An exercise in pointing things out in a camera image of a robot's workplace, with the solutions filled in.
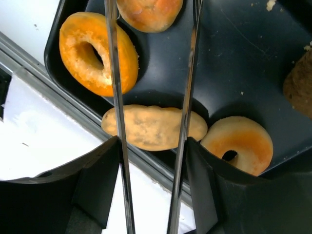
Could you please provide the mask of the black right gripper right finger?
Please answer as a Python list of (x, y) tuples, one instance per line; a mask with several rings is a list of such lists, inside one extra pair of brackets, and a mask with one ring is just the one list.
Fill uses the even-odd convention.
[(197, 234), (309, 234), (312, 152), (306, 150), (262, 177), (215, 157), (193, 138), (186, 167)]

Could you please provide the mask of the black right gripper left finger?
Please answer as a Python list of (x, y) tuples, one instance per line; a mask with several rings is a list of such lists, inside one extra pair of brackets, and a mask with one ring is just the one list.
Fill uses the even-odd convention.
[(119, 168), (113, 137), (37, 177), (0, 183), (3, 234), (99, 234), (107, 226)]

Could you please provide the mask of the metal tongs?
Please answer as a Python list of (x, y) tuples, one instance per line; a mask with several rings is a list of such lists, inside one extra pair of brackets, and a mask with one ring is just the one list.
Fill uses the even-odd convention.
[[(184, 162), (186, 159), (186, 140), (188, 137), (189, 126), (191, 122), (190, 118), (191, 118), (192, 98), (198, 56), (197, 42), (199, 39), (200, 32), (202, 4), (203, 2), (201, 0), (195, 0), (193, 2), (194, 24), (191, 35), (191, 50), (188, 62), (187, 84), (183, 101), (181, 127), (179, 132), (178, 148), (175, 160), (175, 174), (168, 218), (167, 233), (169, 234), (176, 234), (178, 232), (179, 215), (181, 207), (181, 192), (182, 192), (182, 172)], [(119, 139), (120, 151), (122, 153), (122, 158), (120, 159), (120, 166), (124, 193), (126, 227), (127, 233), (134, 234), (136, 231), (135, 231), (135, 219), (134, 219), (130, 171), (129, 171), (129, 160), (127, 153), (123, 99), (121, 91), (121, 79), (120, 79), (119, 57), (117, 46), (117, 23), (116, 23), (117, 2), (115, 0), (105, 1), (105, 16), (109, 42), (110, 69), (113, 86), (114, 108), (117, 122), (117, 135)]]

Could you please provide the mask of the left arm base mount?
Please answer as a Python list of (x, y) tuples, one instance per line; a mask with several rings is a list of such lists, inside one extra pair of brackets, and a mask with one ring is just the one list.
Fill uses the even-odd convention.
[(11, 82), (11, 76), (0, 70), (0, 119), (3, 120), (4, 107)]

